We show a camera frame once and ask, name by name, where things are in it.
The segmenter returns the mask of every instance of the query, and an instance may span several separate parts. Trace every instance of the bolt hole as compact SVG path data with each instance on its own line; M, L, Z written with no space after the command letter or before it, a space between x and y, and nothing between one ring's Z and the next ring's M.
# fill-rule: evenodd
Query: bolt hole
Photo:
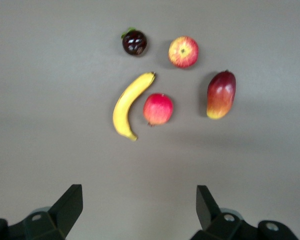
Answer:
M234 216L230 214L224 215L224 219L227 220L228 222L233 222L235 220Z
M277 225L275 225L274 223L272 222L268 222L266 225L265 225L269 230L271 231L278 231L279 228Z
M41 218L41 215L40 215L40 214L34 215L34 216L32 217L32 221L39 220L40 218Z

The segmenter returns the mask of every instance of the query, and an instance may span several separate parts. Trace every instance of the apple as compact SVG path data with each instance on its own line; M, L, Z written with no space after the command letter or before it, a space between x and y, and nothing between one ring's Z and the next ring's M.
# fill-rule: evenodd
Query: apple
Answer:
M156 92L151 94L143 106L143 116L148 125L163 125L169 121L174 110L174 104L170 97L164 93Z
M226 70L213 77L207 89L206 114L211 119L223 118L232 108L236 94L235 75Z
M170 62L182 69L195 64L198 60L198 55L198 44L189 36L180 36L173 40L168 51Z

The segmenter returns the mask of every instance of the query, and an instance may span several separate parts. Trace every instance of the red mango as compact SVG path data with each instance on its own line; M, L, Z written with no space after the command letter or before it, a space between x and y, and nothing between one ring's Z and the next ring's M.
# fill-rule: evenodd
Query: red mango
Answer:
M231 109L236 94L235 75L226 70L211 80L207 90L206 114L211 119L223 118Z

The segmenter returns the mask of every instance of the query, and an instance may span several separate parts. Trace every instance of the dark purple plum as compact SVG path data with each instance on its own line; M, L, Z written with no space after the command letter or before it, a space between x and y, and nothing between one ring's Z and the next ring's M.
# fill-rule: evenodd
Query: dark purple plum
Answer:
M143 32L135 28L129 28L128 32L122 35L123 49L130 55L140 55L147 46L147 38Z

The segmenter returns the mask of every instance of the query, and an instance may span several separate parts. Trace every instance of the banana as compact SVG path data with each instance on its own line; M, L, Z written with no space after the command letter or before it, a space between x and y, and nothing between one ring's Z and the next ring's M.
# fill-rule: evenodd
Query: banana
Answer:
M113 126L118 134L136 141L138 139L129 124L128 113L132 103L139 97L155 80L154 72L146 72L137 77L122 93L113 110Z

